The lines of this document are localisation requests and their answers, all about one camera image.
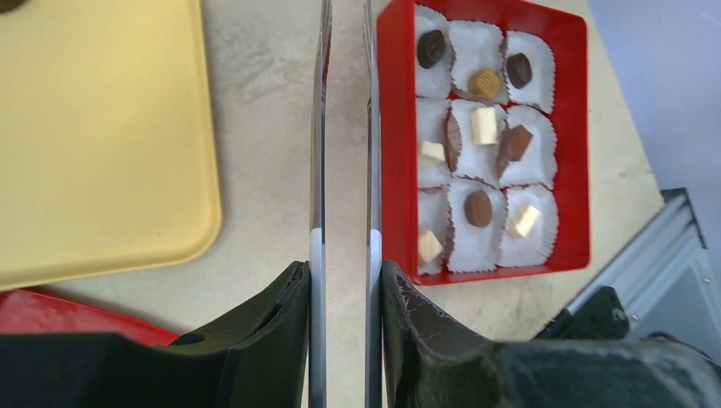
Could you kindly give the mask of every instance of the table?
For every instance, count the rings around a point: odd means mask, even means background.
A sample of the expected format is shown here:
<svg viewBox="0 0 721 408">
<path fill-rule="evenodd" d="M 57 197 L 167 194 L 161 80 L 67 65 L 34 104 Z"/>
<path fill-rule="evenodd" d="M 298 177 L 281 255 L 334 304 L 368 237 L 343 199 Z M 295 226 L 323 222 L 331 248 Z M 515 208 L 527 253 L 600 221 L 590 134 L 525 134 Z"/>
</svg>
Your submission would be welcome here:
<svg viewBox="0 0 721 408">
<path fill-rule="evenodd" d="M 662 205 L 586 2 L 537 3 L 582 15 L 589 24 L 593 261 L 563 274 L 423 289 L 462 323 L 494 339 L 532 336 Z M 292 0 L 203 5 L 223 194 L 218 239 L 183 265 L 49 287 L 178 332 L 221 315 L 291 261 L 308 258 L 310 96 L 320 12 Z M 352 0 L 333 6 L 326 112 L 328 405 L 362 406 L 368 97 L 363 13 Z"/>
</svg>

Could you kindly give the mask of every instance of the yellow tray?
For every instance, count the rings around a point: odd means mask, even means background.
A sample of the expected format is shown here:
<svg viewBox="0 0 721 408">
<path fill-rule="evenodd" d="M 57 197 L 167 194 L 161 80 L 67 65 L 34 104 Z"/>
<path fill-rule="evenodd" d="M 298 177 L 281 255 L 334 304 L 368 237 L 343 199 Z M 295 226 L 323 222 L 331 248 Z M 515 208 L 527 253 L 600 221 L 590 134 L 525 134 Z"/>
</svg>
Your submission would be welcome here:
<svg viewBox="0 0 721 408">
<path fill-rule="evenodd" d="M 0 289 L 180 263 L 219 226 L 199 0 L 0 14 Z"/>
</svg>

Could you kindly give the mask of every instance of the bolt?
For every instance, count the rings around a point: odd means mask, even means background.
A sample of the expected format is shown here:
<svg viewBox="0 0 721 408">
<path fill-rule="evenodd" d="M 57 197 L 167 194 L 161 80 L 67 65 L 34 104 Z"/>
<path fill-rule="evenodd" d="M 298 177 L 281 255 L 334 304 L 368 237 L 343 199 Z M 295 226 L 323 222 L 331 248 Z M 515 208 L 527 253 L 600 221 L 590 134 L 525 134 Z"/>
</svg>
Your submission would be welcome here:
<svg viewBox="0 0 721 408">
<path fill-rule="evenodd" d="M 613 316 L 613 318 L 616 320 L 625 320 L 626 319 L 626 314 L 623 313 L 623 310 L 613 309 L 613 310 L 611 310 L 610 313 Z"/>
</svg>

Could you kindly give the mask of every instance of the white paper liner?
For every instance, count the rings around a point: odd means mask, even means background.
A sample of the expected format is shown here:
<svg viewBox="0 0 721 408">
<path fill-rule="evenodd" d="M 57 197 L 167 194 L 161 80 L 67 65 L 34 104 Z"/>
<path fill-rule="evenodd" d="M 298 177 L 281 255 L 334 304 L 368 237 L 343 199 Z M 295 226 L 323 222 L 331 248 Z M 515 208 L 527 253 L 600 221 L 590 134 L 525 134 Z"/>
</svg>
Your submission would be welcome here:
<svg viewBox="0 0 721 408">
<path fill-rule="evenodd" d="M 559 232 L 559 209 L 553 193 L 541 185 L 507 190 L 508 217 L 524 205 L 532 205 L 541 215 L 526 238 L 514 238 L 503 226 L 500 266 L 543 265 L 554 251 Z"/>
<path fill-rule="evenodd" d="M 521 159 L 508 164 L 501 175 L 501 186 L 540 183 L 552 189 L 559 167 L 555 156 L 556 131 L 551 121 L 530 106 L 517 105 L 508 108 L 506 122 L 509 129 L 523 125 L 533 133 L 533 139 Z"/>
<path fill-rule="evenodd" d="M 448 229 L 448 189 L 418 191 L 418 226 L 420 230 L 430 230 L 440 244 L 446 248 Z M 446 251 L 430 263 L 418 269 L 421 275 L 439 274 Z"/>
<path fill-rule="evenodd" d="M 496 176 L 496 154 L 498 144 L 473 143 L 473 129 L 471 125 L 471 112 L 486 105 L 470 100 L 455 99 L 451 102 L 451 114 L 456 118 L 461 129 L 461 153 L 458 155 L 456 171 L 457 177 L 480 179 L 492 186 L 498 186 Z M 500 134 L 506 128 L 506 111 L 500 105 L 493 105 L 496 109 L 497 129 Z"/>
<path fill-rule="evenodd" d="M 417 141 L 446 144 L 446 119 L 450 107 L 448 99 L 416 98 Z M 445 161 L 435 166 L 418 163 L 418 188 L 446 185 L 450 177 L 451 171 Z"/>
<path fill-rule="evenodd" d="M 517 89 L 507 79 L 508 94 L 513 102 L 538 106 L 551 113 L 554 109 L 556 61 L 551 48 L 540 37 L 527 32 L 509 31 L 506 59 L 512 55 L 525 54 L 531 63 L 531 81 Z"/>
<path fill-rule="evenodd" d="M 418 38 L 428 31 L 441 30 L 446 39 L 446 53 L 432 67 L 425 69 L 418 64 L 416 46 Z M 445 98 L 451 92 L 451 45 L 448 39 L 448 20 L 437 11 L 416 5 L 415 15 L 416 41 L 413 43 L 413 55 L 416 57 L 416 96 L 427 98 Z"/>
<path fill-rule="evenodd" d="M 462 20 L 451 21 L 450 27 L 448 37 L 451 39 L 454 53 L 451 77 L 456 93 L 465 99 L 477 100 L 488 105 L 507 103 L 508 90 L 502 69 L 501 29 L 493 24 Z M 501 90 L 492 99 L 475 95 L 468 90 L 470 77 L 484 68 L 495 71 L 501 80 Z"/>
<path fill-rule="evenodd" d="M 469 224 L 464 209 L 466 198 L 479 190 L 488 194 L 493 209 L 491 223 L 485 228 Z M 506 220 L 505 196 L 486 184 L 455 178 L 451 181 L 448 201 L 451 206 L 451 226 L 455 230 L 453 251 L 448 257 L 448 270 L 451 272 L 494 270 Z"/>
</svg>

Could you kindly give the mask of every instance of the red tray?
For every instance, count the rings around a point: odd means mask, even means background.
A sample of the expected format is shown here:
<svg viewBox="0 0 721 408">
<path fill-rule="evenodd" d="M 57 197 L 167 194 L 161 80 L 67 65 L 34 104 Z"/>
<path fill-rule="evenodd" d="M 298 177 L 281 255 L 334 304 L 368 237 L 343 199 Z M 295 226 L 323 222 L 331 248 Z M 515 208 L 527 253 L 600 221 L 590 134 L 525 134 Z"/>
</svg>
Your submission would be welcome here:
<svg viewBox="0 0 721 408">
<path fill-rule="evenodd" d="M 419 275 L 414 4 L 448 20 L 476 20 L 503 31 L 525 31 L 554 51 L 554 111 L 558 135 L 554 195 L 559 233 L 546 264 L 493 272 Z M 381 111 L 383 257 L 396 261 L 418 285 L 482 281 L 585 268 L 591 258 L 588 191 L 588 46 L 582 17 L 522 0 L 392 0 L 378 16 Z"/>
<path fill-rule="evenodd" d="M 117 332 L 138 343 L 168 345 L 178 335 L 145 321 L 52 295 L 0 292 L 0 334 Z"/>
</svg>

